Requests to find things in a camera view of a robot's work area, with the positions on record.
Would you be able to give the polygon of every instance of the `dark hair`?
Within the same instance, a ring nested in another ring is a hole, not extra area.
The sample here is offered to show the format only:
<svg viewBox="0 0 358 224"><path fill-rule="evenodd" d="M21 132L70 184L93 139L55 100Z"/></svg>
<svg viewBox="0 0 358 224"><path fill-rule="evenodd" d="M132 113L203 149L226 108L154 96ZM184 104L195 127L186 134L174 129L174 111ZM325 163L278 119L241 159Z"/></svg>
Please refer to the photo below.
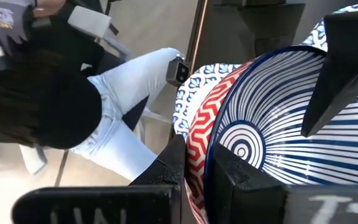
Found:
<svg viewBox="0 0 358 224"><path fill-rule="evenodd" d="M30 50L12 61L13 70L0 72L0 142L38 144L34 132L48 83L53 82L60 56Z"/></svg>

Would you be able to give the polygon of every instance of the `red zigzag pattern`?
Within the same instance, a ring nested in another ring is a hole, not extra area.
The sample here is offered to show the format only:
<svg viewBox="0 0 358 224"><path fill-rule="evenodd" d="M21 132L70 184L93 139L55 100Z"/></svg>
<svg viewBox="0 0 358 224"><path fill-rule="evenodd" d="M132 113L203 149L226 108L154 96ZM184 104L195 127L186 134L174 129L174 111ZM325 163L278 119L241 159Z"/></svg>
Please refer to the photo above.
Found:
<svg viewBox="0 0 358 224"><path fill-rule="evenodd" d="M222 79L205 98L204 102L198 109L187 139L187 162L188 170L186 171L187 189L190 201L190 207L199 224L207 224L204 205L204 168L205 155L211 137L212 127L214 125L219 109L233 86L237 78L253 62L247 62Z"/></svg>

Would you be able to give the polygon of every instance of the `gloved hand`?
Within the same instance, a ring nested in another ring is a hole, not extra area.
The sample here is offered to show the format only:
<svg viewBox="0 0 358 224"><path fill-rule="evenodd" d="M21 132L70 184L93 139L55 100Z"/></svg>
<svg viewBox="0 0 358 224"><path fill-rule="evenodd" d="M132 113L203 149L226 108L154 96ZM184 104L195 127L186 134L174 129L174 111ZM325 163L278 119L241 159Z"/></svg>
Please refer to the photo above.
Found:
<svg viewBox="0 0 358 224"><path fill-rule="evenodd" d="M34 0L0 0L0 45L8 54L28 41L35 7Z"/></svg>

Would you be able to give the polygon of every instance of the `light blue jeans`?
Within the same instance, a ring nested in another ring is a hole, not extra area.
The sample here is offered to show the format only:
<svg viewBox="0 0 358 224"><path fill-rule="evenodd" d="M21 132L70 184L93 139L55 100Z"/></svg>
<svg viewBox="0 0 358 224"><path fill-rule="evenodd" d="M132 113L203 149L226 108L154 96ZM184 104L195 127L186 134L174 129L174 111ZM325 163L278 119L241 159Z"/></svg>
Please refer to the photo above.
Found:
<svg viewBox="0 0 358 224"><path fill-rule="evenodd" d="M160 49L101 75L89 77L88 80L98 89L102 98L102 118L93 133L70 150L130 181L141 175L157 155L126 126L122 116L146 96L162 89L166 84L168 64L177 55L182 56L175 49ZM29 149L21 148L29 154Z"/></svg>

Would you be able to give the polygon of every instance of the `bowl rim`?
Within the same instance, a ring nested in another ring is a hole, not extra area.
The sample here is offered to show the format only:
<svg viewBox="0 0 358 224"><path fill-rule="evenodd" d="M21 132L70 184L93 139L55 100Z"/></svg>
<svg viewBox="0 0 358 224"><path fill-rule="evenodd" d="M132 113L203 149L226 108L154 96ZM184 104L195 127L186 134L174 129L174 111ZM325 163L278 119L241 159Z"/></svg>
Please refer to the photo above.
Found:
<svg viewBox="0 0 358 224"><path fill-rule="evenodd" d="M239 88L240 84L242 83L242 81L250 74L252 73L260 64L262 64L263 62L265 62L267 59L277 55L277 54L282 54L284 52L292 52L292 51L307 51L307 52L313 52L317 55L326 57L327 56L327 52L316 48L316 47L312 47L312 46L308 46L308 45L295 45L295 46L289 46L289 47L285 47L283 49L279 49L279 50L275 50L273 52L267 53L265 55L260 56L259 58L257 58L253 64L249 65L248 68L243 72L242 75L240 75L240 77L233 83L233 86L230 88L229 92L227 93L222 105L220 108L225 108L227 106L227 104L230 102L230 99L232 98L233 94L236 92L236 90ZM222 120L222 116L223 113L222 111L219 109L218 111L218 115L216 116L215 119L215 124L217 124L217 122ZM210 139L208 142L208 146L207 146L207 151L206 151L206 155L205 155L205 165L204 165L204 181L203 181L203 185L204 185L204 192L203 192L203 197L204 197L204 202L205 202L205 209L206 209L206 213L207 215L209 214L209 209L208 209L208 202L209 202L209 197L207 195L209 195L209 187L208 187L208 182L211 178L211 163L209 162L212 159L213 156L213 147L214 147L214 143L216 140L216 132L218 131L218 126L214 125L212 127L211 130L211 134L210 134Z"/></svg>

